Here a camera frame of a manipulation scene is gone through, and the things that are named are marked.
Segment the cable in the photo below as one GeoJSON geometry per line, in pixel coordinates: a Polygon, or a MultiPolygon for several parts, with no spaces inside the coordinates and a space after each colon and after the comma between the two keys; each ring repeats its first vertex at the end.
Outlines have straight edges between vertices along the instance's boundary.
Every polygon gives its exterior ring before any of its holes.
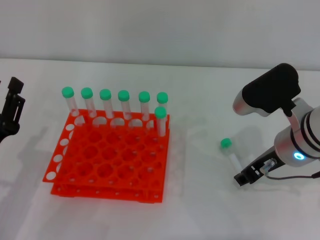
{"type": "Polygon", "coordinates": [[[273,177],[273,176],[266,176],[268,179],[272,180],[286,180],[286,179],[312,179],[312,176],[284,176],[284,177],[273,177]]]}

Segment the green test tube cap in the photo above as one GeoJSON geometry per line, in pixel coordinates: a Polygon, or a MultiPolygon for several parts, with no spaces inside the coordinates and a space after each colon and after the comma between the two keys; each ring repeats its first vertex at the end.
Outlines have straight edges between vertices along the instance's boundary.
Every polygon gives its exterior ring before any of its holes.
{"type": "Polygon", "coordinates": [[[164,119],[167,116],[167,111],[163,106],[158,106],[155,108],[154,114],[157,119],[164,119]]]}
{"type": "Polygon", "coordinates": [[[90,87],[85,87],[81,90],[81,96],[84,99],[90,99],[94,96],[94,93],[92,92],[92,89],[90,87]]]}
{"type": "Polygon", "coordinates": [[[139,93],[139,101],[141,103],[147,103],[150,101],[150,94],[147,91],[142,91],[139,93]]]}
{"type": "Polygon", "coordinates": [[[101,100],[107,101],[111,99],[111,91],[109,89],[102,89],[100,91],[101,100]]]}
{"type": "Polygon", "coordinates": [[[72,98],[75,95],[74,90],[70,86],[66,86],[62,89],[62,96],[66,99],[72,98]]]}
{"type": "Polygon", "coordinates": [[[158,101],[159,104],[166,104],[168,102],[168,94],[165,92],[159,92],[156,95],[156,100],[158,101]]]}
{"type": "Polygon", "coordinates": [[[232,146],[232,141],[230,138],[225,138],[222,139],[222,141],[220,142],[220,146],[222,149],[228,149],[232,146]]]}
{"type": "Polygon", "coordinates": [[[126,102],[130,99],[130,95],[129,95],[129,92],[127,90],[121,90],[119,91],[118,93],[118,99],[121,101],[121,102],[126,102]]]}

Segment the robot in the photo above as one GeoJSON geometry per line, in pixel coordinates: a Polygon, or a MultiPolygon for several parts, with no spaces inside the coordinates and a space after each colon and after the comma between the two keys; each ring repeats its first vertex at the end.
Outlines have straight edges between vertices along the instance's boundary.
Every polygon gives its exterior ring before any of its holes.
{"type": "Polygon", "coordinates": [[[233,110],[238,115],[258,113],[267,117],[282,109],[290,123],[276,135],[274,146],[234,176],[240,186],[253,184],[263,176],[274,180],[320,177],[320,171],[311,176],[269,176],[269,172],[283,165],[301,167],[320,159],[320,106],[313,108],[299,97],[293,100],[301,92],[298,80],[295,68],[281,63],[247,84],[236,96],[233,110]]]}
{"type": "Polygon", "coordinates": [[[15,77],[11,78],[0,114],[0,143],[6,137],[17,134],[20,129],[19,120],[26,100],[18,94],[21,93],[23,86],[22,81],[15,77]]]}

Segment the white table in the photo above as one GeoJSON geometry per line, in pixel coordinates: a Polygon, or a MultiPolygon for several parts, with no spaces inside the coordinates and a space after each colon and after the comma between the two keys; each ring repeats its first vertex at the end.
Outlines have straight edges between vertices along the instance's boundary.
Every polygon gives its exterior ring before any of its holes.
{"type": "MultiPolygon", "coordinates": [[[[289,125],[280,110],[269,117],[238,116],[232,103],[245,84],[264,69],[180,67],[89,62],[0,59],[0,101],[12,76],[25,83],[20,131],[0,144],[1,240],[300,240],[319,237],[320,180],[260,179],[245,189],[233,184],[234,172],[219,150],[233,138],[248,164],[273,145],[289,125]],[[138,93],[169,95],[171,142],[162,204],[50,194],[42,177],[68,115],[61,89],[121,89],[139,111],[138,93]]],[[[320,72],[300,71],[303,97],[320,104],[320,72]]],[[[120,103],[114,100],[114,108],[120,103]]],[[[301,168],[283,166],[272,176],[313,174],[319,162],[301,168]]]]}

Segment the test tube on table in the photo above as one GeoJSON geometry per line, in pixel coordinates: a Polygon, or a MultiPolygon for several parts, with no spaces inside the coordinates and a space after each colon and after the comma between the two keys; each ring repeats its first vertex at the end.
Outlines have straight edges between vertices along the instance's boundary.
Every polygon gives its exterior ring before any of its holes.
{"type": "Polygon", "coordinates": [[[149,120],[150,94],[147,91],[140,92],[139,93],[139,101],[140,101],[140,105],[141,105],[142,120],[148,121],[149,120]]]}
{"type": "Polygon", "coordinates": [[[65,98],[66,103],[68,104],[70,113],[73,117],[79,115],[79,110],[75,100],[75,92],[70,86],[66,86],[62,89],[62,96],[65,98]]]}
{"type": "Polygon", "coordinates": [[[231,162],[235,172],[240,173],[243,168],[240,164],[237,155],[235,154],[234,147],[230,138],[225,138],[221,141],[220,146],[225,154],[228,156],[229,161],[231,162]]]}
{"type": "Polygon", "coordinates": [[[168,103],[168,94],[165,92],[159,92],[156,95],[156,100],[159,103],[159,107],[164,107],[165,110],[167,110],[167,103],[168,103]]]}
{"type": "Polygon", "coordinates": [[[118,98],[121,101],[123,118],[125,120],[130,120],[131,119],[131,110],[130,110],[130,103],[129,103],[129,99],[130,99],[129,92],[126,90],[119,91],[118,98]]]}
{"type": "Polygon", "coordinates": [[[158,106],[154,110],[156,117],[156,128],[159,137],[164,137],[166,135],[166,117],[167,111],[163,106],[158,106]]]}
{"type": "Polygon", "coordinates": [[[83,97],[85,101],[85,106],[86,109],[88,110],[88,115],[90,118],[94,118],[97,116],[97,111],[95,108],[95,103],[94,103],[94,93],[92,92],[90,87],[85,87],[81,90],[81,96],[83,97]]]}
{"type": "Polygon", "coordinates": [[[100,98],[103,101],[103,107],[107,119],[114,118],[114,109],[111,102],[111,91],[109,89],[102,89],[100,91],[100,98]]]}

